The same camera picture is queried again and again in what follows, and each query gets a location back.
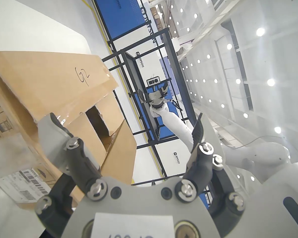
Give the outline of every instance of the yellow floor line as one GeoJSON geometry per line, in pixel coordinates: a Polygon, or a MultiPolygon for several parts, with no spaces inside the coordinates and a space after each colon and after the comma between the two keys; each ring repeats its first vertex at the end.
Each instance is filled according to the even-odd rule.
{"type": "MultiPolygon", "coordinates": [[[[101,35],[102,35],[102,37],[103,37],[103,39],[104,39],[104,41],[105,41],[105,44],[106,44],[106,46],[107,46],[107,49],[108,49],[108,52],[110,53],[110,54],[112,54],[112,50],[111,50],[111,48],[109,47],[109,45],[107,44],[107,39],[106,39],[106,35],[105,35],[105,33],[104,33],[104,25],[103,25],[103,23],[101,22],[101,20],[99,20],[98,19],[98,12],[96,13],[95,12],[95,10],[85,1],[85,0],[81,0],[91,11],[92,11],[92,13],[93,13],[93,15],[94,15],[94,17],[95,17],[95,19],[96,19],[96,22],[97,22],[97,25],[98,25],[98,28],[99,28],[99,30],[100,30],[100,33],[101,33],[101,35]]],[[[112,59],[113,61],[114,61],[114,65],[117,65],[117,63],[116,63],[116,60],[113,58],[112,59]]],[[[119,75],[119,78],[120,78],[120,80],[121,80],[121,83],[122,83],[122,85],[123,85],[123,87],[124,87],[124,91],[125,91],[125,93],[128,95],[128,89],[127,89],[127,86],[126,86],[126,83],[125,83],[125,81],[124,81],[124,79],[123,79],[123,76],[122,76],[122,74],[121,74],[121,71],[119,70],[119,69],[117,69],[117,72],[118,72],[118,75],[119,75]]],[[[134,114],[136,115],[136,117],[137,116],[139,116],[138,114],[137,114],[137,111],[136,111],[136,108],[135,108],[135,105],[134,105],[134,102],[131,100],[131,98],[129,97],[128,98],[128,100],[129,100],[129,102],[130,102],[130,105],[131,105],[131,107],[132,107],[132,109],[133,109],[133,112],[134,112],[134,114]]],[[[143,127],[143,125],[141,124],[141,122],[139,121],[139,120],[137,120],[137,122],[138,122],[138,124],[139,124],[139,127],[140,127],[140,129],[141,130],[144,130],[144,127],[143,127]]],[[[144,137],[145,137],[145,140],[146,141],[148,141],[148,137],[147,137],[147,135],[144,135],[144,137]]],[[[156,156],[155,156],[155,154],[154,154],[154,152],[153,152],[153,150],[152,150],[152,147],[151,146],[149,146],[149,150],[150,150],[150,152],[151,152],[151,155],[152,155],[152,158],[153,158],[153,160],[154,160],[154,163],[156,164],[156,167],[157,168],[159,168],[160,166],[159,166],[159,163],[158,163],[158,161],[157,161],[157,159],[156,159],[156,156]]],[[[161,177],[163,177],[163,175],[162,175],[162,173],[161,173],[161,171],[160,170],[158,170],[159,171],[159,174],[160,174],[160,176],[161,177]]]]}

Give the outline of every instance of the ceiling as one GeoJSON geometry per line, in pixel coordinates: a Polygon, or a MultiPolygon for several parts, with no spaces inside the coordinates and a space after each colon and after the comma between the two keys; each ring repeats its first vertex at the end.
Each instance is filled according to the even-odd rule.
{"type": "Polygon", "coordinates": [[[298,161],[298,0],[166,0],[159,7],[171,36],[189,44],[178,58],[193,105],[240,142],[265,136],[258,142],[279,142],[298,161]]]}
{"type": "Polygon", "coordinates": [[[272,136],[298,161],[298,0],[243,0],[224,19],[181,61],[193,105],[242,143],[272,136]]]}

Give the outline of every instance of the robotic hand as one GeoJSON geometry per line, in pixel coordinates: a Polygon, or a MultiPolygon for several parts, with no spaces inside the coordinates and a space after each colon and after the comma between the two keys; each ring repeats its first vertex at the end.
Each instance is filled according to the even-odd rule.
{"type": "Polygon", "coordinates": [[[100,237],[92,232],[97,224],[94,219],[98,213],[109,213],[139,217],[169,215],[173,219],[172,232],[158,237],[226,236],[240,220],[245,204],[222,170],[213,146],[204,142],[201,117],[191,135],[191,158],[183,178],[170,178],[151,187],[133,187],[102,177],[99,165],[89,155],[82,139],[66,130],[54,114],[45,116],[38,123],[40,143],[48,159],[63,171],[35,209],[46,231],[57,238],[100,237]],[[197,197],[210,182],[214,202],[207,210],[197,197]],[[73,212],[69,195],[76,185],[85,196],[73,212]]]}

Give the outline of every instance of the barcode label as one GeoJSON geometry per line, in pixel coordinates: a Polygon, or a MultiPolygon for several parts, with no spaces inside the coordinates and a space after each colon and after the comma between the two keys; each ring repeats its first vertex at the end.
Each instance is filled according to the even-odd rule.
{"type": "Polygon", "coordinates": [[[35,200],[35,198],[33,197],[32,194],[30,194],[29,191],[25,190],[25,191],[20,191],[20,193],[28,200],[35,200]]]}
{"type": "Polygon", "coordinates": [[[39,191],[44,194],[44,195],[47,195],[49,194],[44,188],[42,185],[39,184],[39,182],[34,178],[34,176],[31,174],[31,173],[35,173],[33,170],[30,171],[27,171],[27,170],[24,170],[22,171],[24,173],[24,175],[39,189],[39,191]]]}
{"type": "Polygon", "coordinates": [[[0,178],[0,187],[17,203],[35,203],[51,190],[33,168],[0,178]]]}

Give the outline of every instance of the barcode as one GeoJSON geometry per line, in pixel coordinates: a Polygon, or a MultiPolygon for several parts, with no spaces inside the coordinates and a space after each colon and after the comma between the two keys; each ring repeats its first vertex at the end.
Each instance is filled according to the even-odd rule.
{"type": "Polygon", "coordinates": [[[29,191],[20,191],[20,193],[27,198],[29,201],[35,200],[32,194],[29,193],[29,191]]]}
{"type": "Polygon", "coordinates": [[[42,185],[39,184],[39,182],[33,177],[33,175],[30,173],[30,171],[23,171],[24,175],[40,190],[40,192],[44,195],[49,194],[42,185]]]}

